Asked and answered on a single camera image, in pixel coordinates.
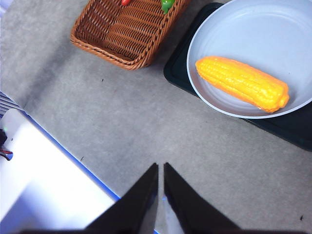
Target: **gray floor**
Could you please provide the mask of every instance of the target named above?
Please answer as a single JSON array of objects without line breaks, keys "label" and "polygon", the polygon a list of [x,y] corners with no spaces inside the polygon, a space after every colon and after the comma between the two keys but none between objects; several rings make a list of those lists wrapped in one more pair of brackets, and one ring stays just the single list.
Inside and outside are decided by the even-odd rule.
[{"label": "gray floor", "polygon": [[[1,19],[1,89],[119,195],[153,162],[168,161],[242,228],[312,232],[312,153],[209,108],[163,76],[209,2],[191,2],[150,67],[125,71],[70,43],[87,0],[15,0]],[[161,199],[161,178],[159,189]],[[164,213],[160,200],[162,234]]]}]

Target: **toy vegetable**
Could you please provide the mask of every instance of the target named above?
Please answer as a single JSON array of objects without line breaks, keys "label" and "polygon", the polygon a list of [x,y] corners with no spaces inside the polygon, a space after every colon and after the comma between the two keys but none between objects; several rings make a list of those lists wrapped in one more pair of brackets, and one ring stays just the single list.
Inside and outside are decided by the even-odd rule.
[{"label": "toy vegetable", "polygon": [[131,2],[131,0],[121,0],[121,5],[126,6]]},{"label": "toy vegetable", "polygon": [[271,113],[286,106],[288,85],[232,59],[208,56],[196,62],[199,75],[214,87]]},{"label": "toy vegetable", "polygon": [[161,0],[161,9],[164,11],[165,15],[168,13],[174,2],[175,0]]}]

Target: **wicker basket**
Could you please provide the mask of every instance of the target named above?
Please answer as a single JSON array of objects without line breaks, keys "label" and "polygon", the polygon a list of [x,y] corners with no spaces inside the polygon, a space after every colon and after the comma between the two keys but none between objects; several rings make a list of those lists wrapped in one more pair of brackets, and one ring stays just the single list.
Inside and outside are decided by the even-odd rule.
[{"label": "wicker basket", "polygon": [[71,32],[71,42],[121,68],[148,66],[160,43],[191,0],[175,0],[168,14],[160,0],[90,0]]}]

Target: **white bowl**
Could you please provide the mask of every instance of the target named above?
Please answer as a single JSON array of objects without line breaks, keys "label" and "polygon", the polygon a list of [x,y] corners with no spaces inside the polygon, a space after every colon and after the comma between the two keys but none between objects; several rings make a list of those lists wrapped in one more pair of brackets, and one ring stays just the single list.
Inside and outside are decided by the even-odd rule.
[{"label": "white bowl", "polygon": [[[235,59],[288,84],[290,100],[274,113],[214,88],[197,73],[204,56]],[[312,0],[232,0],[199,27],[189,47],[187,71],[198,96],[234,117],[270,118],[312,101]]]}]

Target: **basket rim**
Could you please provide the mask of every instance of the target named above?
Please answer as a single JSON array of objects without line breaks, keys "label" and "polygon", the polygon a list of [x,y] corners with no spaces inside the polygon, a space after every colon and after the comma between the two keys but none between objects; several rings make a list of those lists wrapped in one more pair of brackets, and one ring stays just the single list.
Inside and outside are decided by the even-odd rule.
[{"label": "basket rim", "polygon": [[176,10],[180,10],[183,6],[182,2],[187,2],[189,0],[176,0],[173,4],[173,6],[170,8],[169,12],[165,15],[165,17],[162,19],[160,26],[158,27],[158,29],[156,30],[155,34],[153,35],[153,37],[151,38],[151,43],[149,43],[147,45],[147,47],[134,59],[134,60],[125,60],[122,59],[114,54],[111,54],[109,52],[107,52],[106,50],[100,48],[100,47],[96,47],[94,45],[85,43],[84,41],[78,39],[75,35],[78,27],[80,26],[82,20],[85,18],[85,16],[87,15],[87,13],[90,11],[91,6],[93,5],[93,3],[96,0],[89,0],[89,2],[87,3],[87,5],[84,7],[82,13],[80,14],[80,16],[76,19],[75,24],[71,30],[71,34],[70,34],[70,40],[73,43],[78,44],[78,46],[82,46],[85,47],[87,50],[92,50],[96,53],[99,53],[100,55],[109,57],[112,60],[115,60],[118,63],[122,63],[124,65],[134,65],[137,63],[142,63],[144,64],[146,62],[146,60],[149,59],[149,56],[155,51],[155,49],[159,46],[159,44],[161,43],[163,37],[166,35],[167,31],[169,30],[169,27],[166,27],[169,23],[169,19],[172,17],[173,13]]}]

